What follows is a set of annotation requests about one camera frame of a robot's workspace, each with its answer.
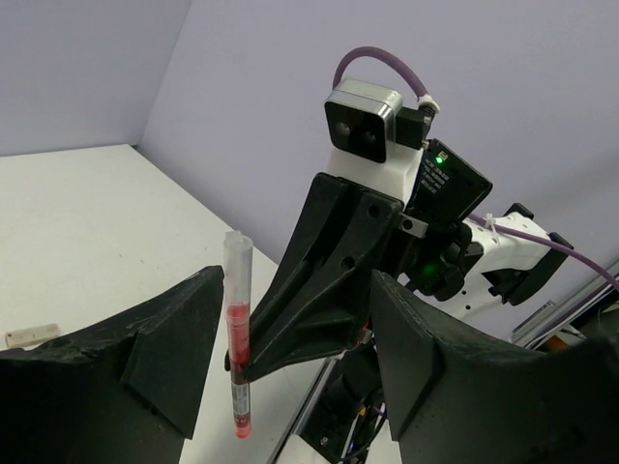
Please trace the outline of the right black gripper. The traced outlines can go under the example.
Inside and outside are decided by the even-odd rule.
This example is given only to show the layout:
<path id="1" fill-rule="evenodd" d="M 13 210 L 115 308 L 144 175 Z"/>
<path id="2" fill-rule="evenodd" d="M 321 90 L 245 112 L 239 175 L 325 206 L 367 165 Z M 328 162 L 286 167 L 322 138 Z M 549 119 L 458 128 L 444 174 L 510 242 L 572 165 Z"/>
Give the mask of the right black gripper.
<path id="1" fill-rule="evenodd" d="M 353 348 L 369 318 L 370 275 L 385 255 L 386 272 L 406 275 L 409 290 L 457 294 L 482 256 L 464 220 L 491 190 L 475 167 L 430 140 L 400 221 L 425 223 L 425 236 L 417 238 L 397 230 L 400 201 L 317 174 L 272 283 L 251 315 L 246 378 L 253 382 Z"/>

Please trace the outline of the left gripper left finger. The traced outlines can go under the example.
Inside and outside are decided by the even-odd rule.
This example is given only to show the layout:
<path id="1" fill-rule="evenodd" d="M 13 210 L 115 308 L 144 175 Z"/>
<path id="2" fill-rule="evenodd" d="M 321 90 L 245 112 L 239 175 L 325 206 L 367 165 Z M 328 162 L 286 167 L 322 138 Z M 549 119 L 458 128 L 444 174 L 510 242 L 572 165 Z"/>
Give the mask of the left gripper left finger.
<path id="1" fill-rule="evenodd" d="M 32 350 L 1 354 L 5 463 L 176 463 L 195 431 L 223 272 Z"/>

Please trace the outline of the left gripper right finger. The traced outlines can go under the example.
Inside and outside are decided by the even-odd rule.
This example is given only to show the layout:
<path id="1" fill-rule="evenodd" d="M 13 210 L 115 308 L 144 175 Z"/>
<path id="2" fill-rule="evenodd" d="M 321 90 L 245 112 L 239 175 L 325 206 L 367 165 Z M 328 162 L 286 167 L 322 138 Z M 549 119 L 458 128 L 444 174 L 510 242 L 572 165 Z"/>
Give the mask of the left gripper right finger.
<path id="1" fill-rule="evenodd" d="M 391 276 L 369 306 L 386 401 L 405 463 L 614 463 L 618 338 L 543 353 L 482 333 Z"/>

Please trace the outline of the red pen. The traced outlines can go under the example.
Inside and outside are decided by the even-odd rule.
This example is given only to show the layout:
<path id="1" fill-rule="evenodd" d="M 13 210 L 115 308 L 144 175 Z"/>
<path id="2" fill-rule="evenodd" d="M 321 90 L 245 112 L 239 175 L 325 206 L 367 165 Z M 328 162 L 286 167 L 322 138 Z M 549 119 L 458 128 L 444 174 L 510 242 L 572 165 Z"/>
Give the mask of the red pen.
<path id="1" fill-rule="evenodd" d="M 223 242 L 224 312 L 228 338 L 235 434 L 251 435 L 251 387 L 243 373 L 250 359 L 251 275 L 253 242 L 239 231 Z"/>

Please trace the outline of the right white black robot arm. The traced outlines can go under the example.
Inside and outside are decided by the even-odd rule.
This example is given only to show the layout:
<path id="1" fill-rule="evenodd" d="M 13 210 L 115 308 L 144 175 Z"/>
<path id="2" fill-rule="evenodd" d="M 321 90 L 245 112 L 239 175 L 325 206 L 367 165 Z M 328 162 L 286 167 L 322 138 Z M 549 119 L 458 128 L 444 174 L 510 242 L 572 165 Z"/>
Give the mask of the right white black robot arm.
<path id="1" fill-rule="evenodd" d="M 473 217 L 491 182 L 437 139 L 401 140 L 384 162 L 335 150 L 312 180 L 274 279 L 249 328 L 247 379 L 354 353 L 371 326 L 373 271 L 407 276 L 450 313 L 519 305 L 565 261 L 568 243 L 513 205 Z"/>

